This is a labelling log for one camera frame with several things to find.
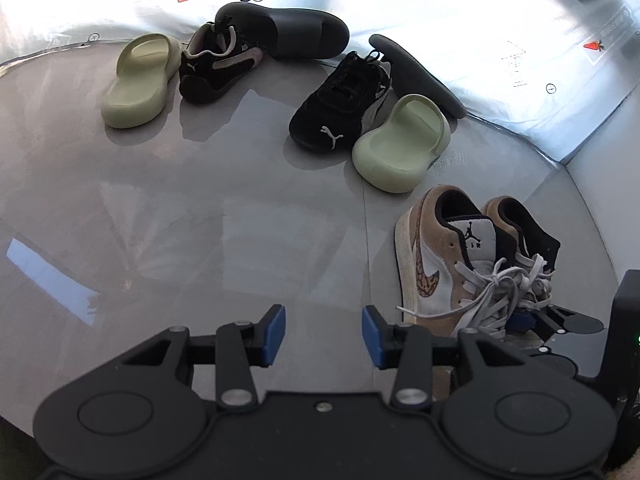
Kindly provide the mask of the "green slide sandal near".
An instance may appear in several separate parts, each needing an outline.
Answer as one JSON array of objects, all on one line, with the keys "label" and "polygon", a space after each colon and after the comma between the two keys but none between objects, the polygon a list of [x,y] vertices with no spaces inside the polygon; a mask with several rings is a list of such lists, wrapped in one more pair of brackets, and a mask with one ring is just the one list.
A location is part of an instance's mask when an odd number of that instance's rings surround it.
[{"label": "green slide sandal near", "polygon": [[409,193],[448,148],[450,136],[449,122],[432,100],[407,94],[382,125],[356,142],[352,164],[375,188],[392,194]]}]

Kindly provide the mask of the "black puma sneaker near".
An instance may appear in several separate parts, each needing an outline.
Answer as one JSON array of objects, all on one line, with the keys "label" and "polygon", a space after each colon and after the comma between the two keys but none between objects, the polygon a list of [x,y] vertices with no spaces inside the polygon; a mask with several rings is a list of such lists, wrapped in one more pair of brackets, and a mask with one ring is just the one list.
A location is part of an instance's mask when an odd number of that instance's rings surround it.
[{"label": "black puma sneaker near", "polygon": [[390,62],[377,50],[349,52],[296,110],[288,133],[305,150],[346,151],[370,130],[392,88]]}]

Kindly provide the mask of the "black puma sneaker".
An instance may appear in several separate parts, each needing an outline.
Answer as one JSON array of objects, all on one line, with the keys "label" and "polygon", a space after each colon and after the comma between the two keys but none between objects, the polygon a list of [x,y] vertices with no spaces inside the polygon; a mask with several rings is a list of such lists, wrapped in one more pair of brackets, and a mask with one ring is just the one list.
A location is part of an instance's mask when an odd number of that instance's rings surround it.
[{"label": "black puma sneaker", "polygon": [[346,151],[370,130],[392,88],[390,62],[377,50],[349,52],[296,110],[288,133],[305,150]]},{"label": "black puma sneaker", "polygon": [[215,102],[254,70],[263,56],[257,42],[229,20],[207,22],[181,53],[180,94],[192,104]]}]

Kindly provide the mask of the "black slide sandal tilted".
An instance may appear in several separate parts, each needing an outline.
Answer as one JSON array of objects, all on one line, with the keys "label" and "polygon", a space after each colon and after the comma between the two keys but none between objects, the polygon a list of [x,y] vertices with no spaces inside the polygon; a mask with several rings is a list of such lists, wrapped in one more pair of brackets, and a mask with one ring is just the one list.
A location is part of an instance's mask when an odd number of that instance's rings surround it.
[{"label": "black slide sandal tilted", "polygon": [[396,96],[422,94],[448,116],[465,118],[468,112],[462,102],[400,44],[380,34],[372,35],[369,42],[374,50],[382,53],[384,60],[390,62]]}]

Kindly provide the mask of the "tan white sneaker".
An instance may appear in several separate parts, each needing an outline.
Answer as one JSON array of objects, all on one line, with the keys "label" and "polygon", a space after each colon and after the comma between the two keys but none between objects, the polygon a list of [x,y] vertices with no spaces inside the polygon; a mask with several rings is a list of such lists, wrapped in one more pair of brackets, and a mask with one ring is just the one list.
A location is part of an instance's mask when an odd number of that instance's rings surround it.
[{"label": "tan white sneaker", "polygon": [[529,310],[548,307],[561,243],[547,233],[514,197],[503,195],[492,198],[482,211],[515,240],[515,262],[526,275],[521,284],[518,306]]},{"label": "tan white sneaker", "polygon": [[518,303],[526,275],[515,262],[514,238],[483,207],[461,188],[437,185],[396,222],[404,322],[441,337],[462,330],[508,336],[506,323],[523,309]]}]

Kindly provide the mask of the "black slide sandal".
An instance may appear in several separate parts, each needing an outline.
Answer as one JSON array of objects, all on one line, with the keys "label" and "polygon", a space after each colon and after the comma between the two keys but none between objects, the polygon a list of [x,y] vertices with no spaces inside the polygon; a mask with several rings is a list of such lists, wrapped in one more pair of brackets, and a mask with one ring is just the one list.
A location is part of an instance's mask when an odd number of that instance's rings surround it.
[{"label": "black slide sandal", "polygon": [[276,60],[336,58],[350,38],[349,29],[340,18],[314,9],[276,9],[232,2],[218,10],[216,21],[233,25]]},{"label": "black slide sandal", "polygon": [[422,94],[448,116],[465,118],[468,112],[462,102],[400,44],[380,34],[372,35],[369,42],[374,50],[382,53],[384,60],[390,62],[396,96]]}]

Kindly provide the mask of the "green slide sandal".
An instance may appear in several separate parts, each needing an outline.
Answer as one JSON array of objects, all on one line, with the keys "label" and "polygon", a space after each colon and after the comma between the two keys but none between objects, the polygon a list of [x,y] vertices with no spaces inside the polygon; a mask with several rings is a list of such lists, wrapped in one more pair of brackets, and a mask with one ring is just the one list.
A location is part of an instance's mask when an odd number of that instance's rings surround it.
[{"label": "green slide sandal", "polygon": [[116,76],[102,101],[104,124],[129,129],[147,124],[165,107],[168,82],[181,62],[182,45],[171,36],[145,34],[120,52]]},{"label": "green slide sandal", "polygon": [[450,136],[449,122],[432,100],[407,94],[382,125],[356,142],[352,164],[375,188],[392,194],[409,193],[448,148]]}]

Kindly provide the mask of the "white printed bed sheet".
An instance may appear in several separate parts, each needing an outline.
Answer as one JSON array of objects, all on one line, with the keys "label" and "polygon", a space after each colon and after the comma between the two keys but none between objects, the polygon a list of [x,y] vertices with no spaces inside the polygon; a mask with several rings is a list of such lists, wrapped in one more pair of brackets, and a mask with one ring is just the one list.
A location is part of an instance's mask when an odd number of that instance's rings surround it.
[{"label": "white printed bed sheet", "polygon": [[[1,56],[12,60],[142,32],[186,38],[236,0],[1,0]],[[332,13],[349,45],[384,35],[473,115],[544,154],[572,154],[639,82],[639,0],[256,0]]]}]

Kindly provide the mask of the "green slide sandal far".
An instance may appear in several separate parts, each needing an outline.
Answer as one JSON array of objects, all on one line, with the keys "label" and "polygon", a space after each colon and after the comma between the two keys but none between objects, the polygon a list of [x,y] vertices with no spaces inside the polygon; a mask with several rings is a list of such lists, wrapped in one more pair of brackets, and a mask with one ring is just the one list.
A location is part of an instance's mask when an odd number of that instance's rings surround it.
[{"label": "green slide sandal far", "polygon": [[168,82],[181,62],[182,45],[171,36],[145,34],[120,52],[116,76],[102,101],[104,124],[129,129],[147,124],[165,107]]}]

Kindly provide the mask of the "black puma sneaker far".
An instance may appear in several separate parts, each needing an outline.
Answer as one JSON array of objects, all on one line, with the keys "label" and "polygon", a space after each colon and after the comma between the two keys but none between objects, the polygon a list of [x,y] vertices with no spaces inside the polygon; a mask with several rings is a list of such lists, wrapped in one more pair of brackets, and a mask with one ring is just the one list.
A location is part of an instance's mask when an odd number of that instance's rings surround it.
[{"label": "black puma sneaker far", "polygon": [[207,22],[181,53],[180,94],[192,104],[215,102],[254,70],[263,56],[257,42],[229,20]]}]

